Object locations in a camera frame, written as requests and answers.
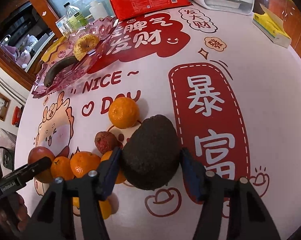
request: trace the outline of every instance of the tissue box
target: tissue box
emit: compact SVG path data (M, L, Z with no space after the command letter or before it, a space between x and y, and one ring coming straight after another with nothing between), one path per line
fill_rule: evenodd
M261 4L263 15L254 13L253 23L275 44L288 48L292 39L284 31L283 21Z

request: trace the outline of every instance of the plastic bottle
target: plastic bottle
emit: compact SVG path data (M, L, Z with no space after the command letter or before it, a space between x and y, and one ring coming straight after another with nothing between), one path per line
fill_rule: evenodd
M80 27L86 26L87 22L80 12L78 7L70 5L70 3L64 4L66 9L66 17L68 18L68 22L74 29L78 29Z
M90 4L91 8L89 8L90 13L94 17L95 20L98 20L99 18L105 18L108 16L108 13L105 10L105 7L103 4L100 2L92 1Z

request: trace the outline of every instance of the screw head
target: screw head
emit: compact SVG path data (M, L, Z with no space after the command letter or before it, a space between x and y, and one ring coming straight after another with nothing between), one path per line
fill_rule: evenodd
M57 177L57 178L55 179L55 183L57 183L57 184L62 183L63 180L64 180L64 179L63 179L62 177Z
M95 177L97 175L97 171L90 171L88 175L89 177Z
M240 178L240 182L243 183L243 184L248 183L248 181L249 181L249 180L248 180L247 178L245 178L245 177L241 177L241 178Z
M205 174L207 177L211 177L211 178L215 176L215 172L213 172L213 171L206 171Z

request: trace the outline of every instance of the avocado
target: avocado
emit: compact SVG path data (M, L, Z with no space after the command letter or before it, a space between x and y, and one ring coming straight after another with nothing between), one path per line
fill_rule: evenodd
M163 115L152 116L144 120L124 146L120 167L130 184L154 190L175 175L180 149L172 122Z

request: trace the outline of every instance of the heart symbol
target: heart symbol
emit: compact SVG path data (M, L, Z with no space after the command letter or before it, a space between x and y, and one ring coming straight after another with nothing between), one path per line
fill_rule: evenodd
M162 188L158 190L155 195L150 195L145 198L145 206L148 212L151 215L159 218L168 217L175 214L181 207L181 204L181 193L174 187L170 187L168 189Z
M92 113L93 109L94 109L94 102L90 101L87 105L84 105L82 108L82 115L83 116L90 116L90 114ZM89 109L91 107L91 109L88 111L88 113L84 113L84 109Z

